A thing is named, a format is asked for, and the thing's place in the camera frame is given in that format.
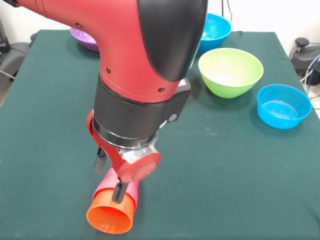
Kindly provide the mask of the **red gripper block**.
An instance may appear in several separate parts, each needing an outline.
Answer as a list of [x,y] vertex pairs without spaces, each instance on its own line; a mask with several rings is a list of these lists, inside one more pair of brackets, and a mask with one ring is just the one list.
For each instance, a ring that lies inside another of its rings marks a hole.
[[86,127],[97,144],[98,151],[94,162],[94,171],[97,174],[102,174],[107,157],[111,161],[111,166],[120,178],[114,188],[112,201],[120,204],[126,194],[128,183],[139,181],[147,177],[153,172],[161,161],[161,154],[156,150],[156,138],[151,141],[151,144],[137,148],[118,148],[105,142],[94,130],[93,126],[94,112],[90,111],[86,119]]

